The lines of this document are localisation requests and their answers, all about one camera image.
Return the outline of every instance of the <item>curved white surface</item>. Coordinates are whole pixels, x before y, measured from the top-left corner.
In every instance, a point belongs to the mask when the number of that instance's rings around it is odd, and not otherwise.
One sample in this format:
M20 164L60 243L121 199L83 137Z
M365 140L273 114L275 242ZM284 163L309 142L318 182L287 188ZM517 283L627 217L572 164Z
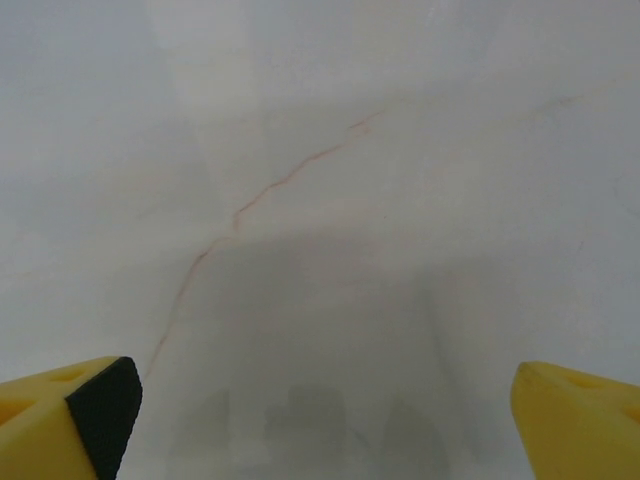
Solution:
M132 355L121 478L530 479L518 362L640 383L636 0L10 3L0 375Z

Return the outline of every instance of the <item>reddish crack line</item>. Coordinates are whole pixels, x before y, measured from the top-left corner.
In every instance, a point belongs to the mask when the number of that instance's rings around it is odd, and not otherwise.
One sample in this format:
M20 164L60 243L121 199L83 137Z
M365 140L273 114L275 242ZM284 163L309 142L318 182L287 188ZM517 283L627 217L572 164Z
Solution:
M310 163L313 163L316 160L320 160L321 158L324 158L327 155L330 155L330 154L332 154L334 152L337 152L341 148L344 148L347 145L349 145L353 140L355 140L357 138L360 138L363 135L367 135L370 132L370 128L369 128L368 123L371 120L373 120L375 117L378 117L378 116L382 115L385 111L386 111L386 109L380 110L380 111L378 111L376 113L373 113L373 114L365 117L363 120L360 120L358 123L354 123L353 125L351 125L350 127L347 128L347 136L346 136L345 140L342 143L336 145L335 147L328 148L327 150L323 150L322 152L315 153L315 154L311 155L310 157L305 158L293 170L291 170L291 172L289 172L289 174L286 177L281 178L277 182L272 183L271 185L265 187L260 193L258 193L255 197L253 197L253 199L251 199L249 202L247 202L246 205L241 207L239 210L237 210L233 214L233 231L236 234L240 233L240 229L242 227L242 217L244 217L244 215L247 212L249 212L255 205L260 203L260 201L268 193L272 192L273 190L277 190L278 188L288 184L293 178L296 177L296 175L301 170L303 170ZM167 328L165 329L164 334L160 338L160 341L156 345L156 348L153 350L153 354L151 355L151 361L149 362L149 366L147 367L147 371L144 374L144 380L147 380L149 378L149 376L151 375L151 373L153 372L153 369L154 369L154 367L155 367L155 365L157 363L158 357L160 356L160 352L162 351L162 348L164 347L164 345L167 343L167 340L169 339L169 336L171 335L171 332L173 331L173 328L176 325L176 322L177 322L178 317L179 317L178 316L178 310L179 310L180 305L182 303L182 299L184 298L184 295L187 292L187 290L189 289L189 287L191 286L191 283L193 281L193 278L195 277L195 274L196 274L198 268L200 267L200 265L202 264L204 259L209 256L209 254L213 253L215 250L218 249L219 245L221 245L223 243L226 243L226 242L228 242L230 240L233 240L233 238L232 237L217 238L216 240L214 240L211 243L211 245L209 245L209 247L204 252L200 253L196 257L196 259L193 261L193 263L189 267L189 270L187 271L187 274L185 275L185 278L182 281L182 284L180 285L180 289L178 290L178 294L176 295L176 298L173 301L173 304L171 306L171 312L169 314L169 322L167 324Z

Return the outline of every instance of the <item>black rubber pad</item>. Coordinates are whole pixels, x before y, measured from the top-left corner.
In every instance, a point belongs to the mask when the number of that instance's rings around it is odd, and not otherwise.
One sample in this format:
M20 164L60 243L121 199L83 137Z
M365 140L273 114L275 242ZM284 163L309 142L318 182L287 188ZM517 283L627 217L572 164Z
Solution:
M115 480L142 402L133 360L121 357L66 398L99 480Z

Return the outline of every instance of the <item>yellow plastic part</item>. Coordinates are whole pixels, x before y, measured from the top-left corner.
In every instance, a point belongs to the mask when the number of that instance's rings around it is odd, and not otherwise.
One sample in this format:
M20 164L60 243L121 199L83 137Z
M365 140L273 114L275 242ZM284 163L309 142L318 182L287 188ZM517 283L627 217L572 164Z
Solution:
M640 479L640 388L523 363L511 408L538 480Z
M99 358L0 384L0 479L96 479L65 397L117 359Z

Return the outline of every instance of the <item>crack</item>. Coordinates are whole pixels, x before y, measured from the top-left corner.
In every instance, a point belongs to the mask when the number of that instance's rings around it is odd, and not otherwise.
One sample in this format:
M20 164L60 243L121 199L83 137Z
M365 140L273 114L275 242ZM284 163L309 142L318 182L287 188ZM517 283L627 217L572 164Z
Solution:
M160 352L162 351L162 347L164 347L164 344L167 342L169 336L171 335L171 332L173 331L173 327L175 326L175 324L178 321L178 310L180 308L180 304L182 303L182 299L184 298L184 294L187 292L187 290L189 289L189 287L191 286L191 282L193 281L193 278L195 277L196 271L198 270L198 267L200 266L200 264L202 263L202 261L207 258L207 256L209 256L210 253L212 253L214 250L216 250L218 248L219 245L226 243L228 241L233 240L231 237L220 237L220 238L216 238L213 242L211 242L211 244L207 247L207 249L200 253L195 260L191 263L191 266L189 267L189 270L187 270L187 274L184 277L184 280L182 281L182 284L180 285L180 289L178 290L178 293L176 294L176 298L173 300L173 303L171 305L171 311L169 313L169 322L167 323L167 327L165 328L164 333L162 334L162 337L160 338L160 341L158 342L158 344L156 345L156 348L154 348L153 350L153 354L151 355L151 361L149 362L149 366L147 367L147 371L144 374L144 379L146 380L147 378L149 378L149 376L151 375L151 373L153 373L153 368L155 367L156 361L158 360L158 356L160 355Z
M271 185L268 185L267 187L262 189L260 193L258 193L255 197L253 197L243 207L236 210L236 212L233 214L232 216L233 232L236 234L240 233L240 230L242 228L242 217L244 217L255 205L260 203L260 201L269 192L272 192L284 185L287 185L291 180L293 180L293 178L297 176L297 174L301 170L303 170L310 163L313 163L316 160L320 160L328 155L331 155L332 153L337 152L338 150L346 147L347 145L352 143L355 139L360 138L364 135L367 135L371 131L371 128L369 127L369 122L374 118L385 113L386 110L387 110L386 108L383 108L382 110L379 110L375 113L372 113L371 115L368 115L364 119L360 120L358 123L354 123L353 125L347 127L347 135L343 142L339 143L338 145L335 145L334 147L328 148L326 150L315 153L305 158L302 162L296 165L293 168L293 170L291 170L285 177L281 178L277 182L274 182ZM171 333L173 332L173 329L179 318L178 311L180 309L180 305L182 304L182 300L184 298L185 293L191 286L191 282L193 281L193 278L195 277L195 274L198 271L198 268L200 267L204 259L207 258L214 251L216 251L220 245L227 243L229 241L232 241L234 239L235 239L234 237L229 237L229 236L216 238L213 242L211 242L211 244L207 247L207 249L201 252L195 258L195 260L191 263L191 266L189 267L189 270L187 270L187 274L185 275L185 278L182 281L180 288L178 290L178 293L176 294L176 297L171 305L169 322L167 323L167 326L165 328L165 331L162 337L160 338L156 347L153 350L153 354L151 355L151 360L149 361L149 366L147 367L147 370L143 377L144 380L147 380L153 373L158 357L160 356L160 353L164 345L167 343L167 340L169 339Z
M258 203L260 203L260 200L262 200L265 197L265 195L267 195L269 192L271 192L273 190L277 190L278 188L283 187L284 185L288 184L308 164L313 163L316 160L320 160L320 159L326 157L327 155L331 155L332 153L335 153L338 150L340 150L341 148L344 148L347 145L349 145L356 138L359 138L359 137L362 137L363 135L368 134L371 131L368 123L371 120L373 120L375 117L377 117L379 115L382 115L385 111L386 111L386 109L380 110L380 111L378 111L376 113L373 113L373 114L367 116L363 120L360 120L358 123L354 123L353 125L351 125L350 127L347 128L347 134L351 133L351 135L347 135L347 138L342 143L339 143L338 145L335 145L334 147L328 148L326 150L323 150L321 152L315 153L315 154L305 158L293 170L291 170L285 177L283 177L280 180L278 180L277 182L272 183L271 185L265 187L260 193L258 193L258 195L253 197L253 199L251 199L249 202L247 202L246 205L244 205L242 208L240 208L238 211L236 211L236 213L233 215L233 231L236 232L236 233L239 233L240 228L242 227L242 217L249 210L251 210L251 208L253 206L255 206Z

